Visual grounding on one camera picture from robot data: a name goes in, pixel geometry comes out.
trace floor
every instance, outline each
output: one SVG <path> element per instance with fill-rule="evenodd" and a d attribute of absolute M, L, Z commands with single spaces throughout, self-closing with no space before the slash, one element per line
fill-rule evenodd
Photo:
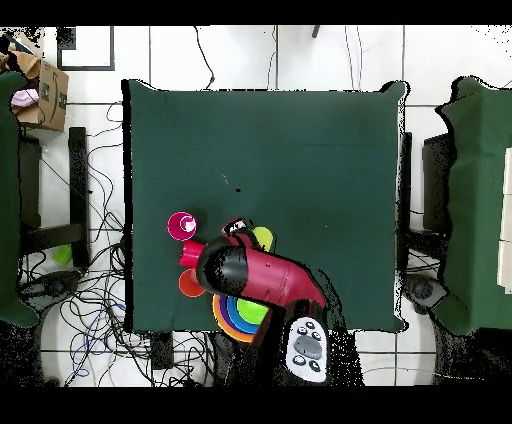
<path fill-rule="evenodd" d="M 406 130 L 413 133 L 412 205 L 423 210 L 421 146 L 424 139 L 446 132 L 434 107 L 447 102 L 451 83 L 461 75 L 476 75 L 487 83 L 503 87 L 512 83 L 511 35 L 508 27 L 487 26 L 321 26 L 316 39 L 313 25 L 210 26 L 199 27 L 204 54 L 215 74 L 211 89 L 268 88 L 269 90 L 379 90 L 385 83 L 404 80 L 410 84 L 406 103 Z M 115 67 L 111 63 L 111 37 Z M 56 29 L 45 33 L 45 59 L 56 65 Z M 119 126 L 122 78 L 136 78 L 159 89 L 199 90 L 210 81 L 198 48 L 193 27 L 77 27 L 75 49 L 62 50 L 62 65 L 69 75 L 66 129 L 63 134 L 36 130 L 45 161 L 66 181 L 67 129 L 85 126 L 90 163 L 113 182 L 109 209 L 124 222 L 123 165 Z M 104 67 L 95 70 L 91 67 Z M 107 119 L 107 110 L 111 108 Z M 96 174 L 109 189 L 107 179 Z M 98 182 L 90 181 L 91 202 L 103 204 Z M 69 222 L 69 189 L 44 163 L 41 164 L 40 212 L 43 226 Z M 97 231 L 100 216 L 91 209 L 93 255 L 109 241 L 119 241 L 120 233 Z M 421 228 L 421 215 L 411 215 L 412 226 Z M 41 259 L 31 255 L 32 267 Z M 107 258 L 100 258 L 92 271 L 108 268 Z M 51 259 L 38 267 L 40 272 L 62 269 Z M 116 293 L 123 295 L 122 282 Z M 43 366 L 47 375 L 66 378 L 84 351 L 77 331 L 85 331 L 76 317 L 76 308 L 94 311 L 93 305 L 55 306 L 46 319 L 43 339 Z M 408 329 L 398 335 L 384 332 L 356 332 L 365 383 L 368 385 L 429 384 L 435 362 L 432 324 L 417 315 L 411 304 L 402 299 L 400 314 Z M 91 314 L 85 324 L 91 325 Z M 83 370 L 70 384 L 98 385 L 99 375 L 112 364 L 112 355 L 102 349 L 90 356 Z M 138 364 L 130 357 L 118 358 L 101 386 L 145 386 L 150 382 L 138 367 L 150 369 L 146 360 Z M 201 366 L 195 373 L 201 374 Z M 175 370 L 166 374 L 166 378 Z"/>

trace pink cup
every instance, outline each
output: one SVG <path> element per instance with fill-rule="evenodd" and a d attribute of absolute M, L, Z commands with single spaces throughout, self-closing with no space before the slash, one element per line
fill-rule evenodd
<path fill-rule="evenodd" d="M 195 268 L 197 260 L 204 248 L 204 244 L 198 243 L 197 241 L 185 240 L 183 243 L 183 250 L 181 252 L 180 266 Z"/>
<path fill-rule="evenodd" d="M 185 241 L 196 233 L 196 220 L 188 212 L 176 212 L 167 222 L 167 231 L 170 236 L 178 241 Z"/>

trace red cup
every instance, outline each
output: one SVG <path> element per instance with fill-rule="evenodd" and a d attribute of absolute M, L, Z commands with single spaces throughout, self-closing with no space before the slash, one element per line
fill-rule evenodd
<path fill-rule="evenodd" d="M 181 251 L 180 266 L 195 268 L 199 255 L 201 255 L 204 248 L 204 244 L 198 243 L 197 241 L 185 240 Z"/>
<path fill-rule="evenodd" d="M 178 287 L 187 297 L 198 297 L 205 291 L 197 281 L 195 269 L 187 269 L 182 272 L 178 280 Z"/>

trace green fabric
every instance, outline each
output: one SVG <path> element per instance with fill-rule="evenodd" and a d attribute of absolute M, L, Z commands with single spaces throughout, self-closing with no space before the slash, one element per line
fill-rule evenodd
<path fill-rule="evenodd" d="M 0 320 L 20 327 L 39 322 L 37 313 L 16 292 L 20 262 L 18 120 L 10 104 L 13 94 L 26 83 L 17 72 L 0 74 Z"/>
<path fill-rule="evenodd" d="M 444 271 L 452 294 L 434 313 L 457 335 L 477 328 L 512 329 L 512 295 L 497 285 L 505 149 L 512 147 L 512 91 L 464 78 L 455 93 L 440 108 L 457 148 L 448 181 L 453 232 Z"/>
<path fill-rule="evenodd" d="M 398 111 L 383 92 L 168 92 L 130 81 L 135 331 L 218 330 L 212 298 L 178 288 L 187 211 L 194 239 L 244 216 L 276 253 L 336 287 L 349 328 L 397 331 L 394 316 Z"/>

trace orange cup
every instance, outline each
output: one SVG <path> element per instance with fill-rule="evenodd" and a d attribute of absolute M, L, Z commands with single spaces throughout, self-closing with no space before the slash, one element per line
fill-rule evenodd
<path fill-rule="evenodd" d="M 187 297 L 198 297 L 204 293 L 204 289 L 199 285 L 195 269 L 183 271 L 178 280 L 178 287 Z"/>

